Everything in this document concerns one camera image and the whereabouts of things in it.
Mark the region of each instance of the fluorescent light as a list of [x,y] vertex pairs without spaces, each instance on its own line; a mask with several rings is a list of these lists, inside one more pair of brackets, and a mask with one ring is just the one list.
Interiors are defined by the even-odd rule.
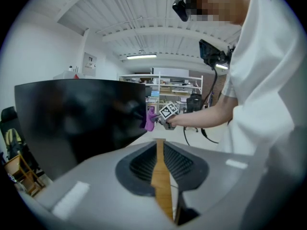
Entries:
[[127,59],[157,58],[157,54],[127,56]]
[[222,66],[222,65],[219,65],[219,64],[216,64],[215,66],[218,67],[218,68],[221,68],[221,69],[228,70],[228,67],[226,67],[226,66]]

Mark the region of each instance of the wooden chair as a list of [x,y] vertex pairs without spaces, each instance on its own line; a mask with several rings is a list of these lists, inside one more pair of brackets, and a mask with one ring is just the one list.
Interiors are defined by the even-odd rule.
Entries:
[[31,170],[30,166],[26,163],[20,152],[18,152],[16,157],[4,164],[4,169],[7,173],[14,176],[17,181],[23,184],[27,190],[27,193],[32,197],[46,187],[46,185],[38,178],[33,170]]

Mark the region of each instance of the white floor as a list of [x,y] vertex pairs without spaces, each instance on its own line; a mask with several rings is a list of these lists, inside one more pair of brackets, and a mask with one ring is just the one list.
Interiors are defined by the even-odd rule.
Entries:
[[46,176],[46,174],[43,174],[39,178],[43,181],[43,183],[46,185],[46,187],[53,183],[52,180],[48,176]]
[[[214,128],[207,128],[206,133],[211,140],[219,142],[226,128],[227,128],[227,123]],[[201,134],[200,129],[198,132],[196,132],[194,128],[187,128],[186,136],[189,144],[193,147],[208,149],[208,150],[216,150],[217,144],[207,140]],[[152,132],[147,132],[145,135],[141,136],[139,139],[131,143],[130,146],[144,142],[154,141],[157,138],[164,138],[167,141],[174,141],[187,145],[187,142],[183,135],[183,127],[178,126],[175,128],[175,130],[165,130],[162,125],[156,124]],[[177,208],[177,198],[178,198],[178,189],[177,189],[178,185],[174,180],[174,178],[172,177],[172,175],[170,175],[170,182],[171,182],[171,192],[172,192],[173,216],[175,217],[176,208]]]

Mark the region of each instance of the white shelf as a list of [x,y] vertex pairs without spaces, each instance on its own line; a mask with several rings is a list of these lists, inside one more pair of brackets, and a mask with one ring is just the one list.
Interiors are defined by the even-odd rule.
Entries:
[[160,84],[160,86],[174,87],[174,88],[186,88],[186,89],[198,89],[198,90],[201,89],[201,87],[194,87],[194,86],[178,86],[178,85],[173,85],[173,84]]
[[158,103],[148,103],[148,105],[157,105]]
[[183,94],[164,94],[164,93],[160,93],[160,95],[163,95],[163,96],[176,96],[176,97],[190,97],[189,95],[183,95]]
[[159,74],[131,74],[131,75],[122,75],[120,77],[126,79],[137,79],[137,78],[158,78],[161,76],[162,79],[182,79],[182,80],[201,80],[202,78],[195,77],[177,77],[177,76],[169,76],[169,75],[159,75]]

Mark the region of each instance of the wooden board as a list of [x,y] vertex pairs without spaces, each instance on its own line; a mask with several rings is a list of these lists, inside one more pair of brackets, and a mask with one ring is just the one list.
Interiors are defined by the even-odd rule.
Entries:
[[17,155],[16,157],[9,160],[7,163],[4,164],[4,169],[7,173],[14,176],[17,172],[19,172],[19,165],[20,165],[20,156]]
[[164,139],[157,139],[157,164],[153,169],[152,186],[155,187],[155,199],[159,206],[173,221],[171,182],[163,155],[164,141]]

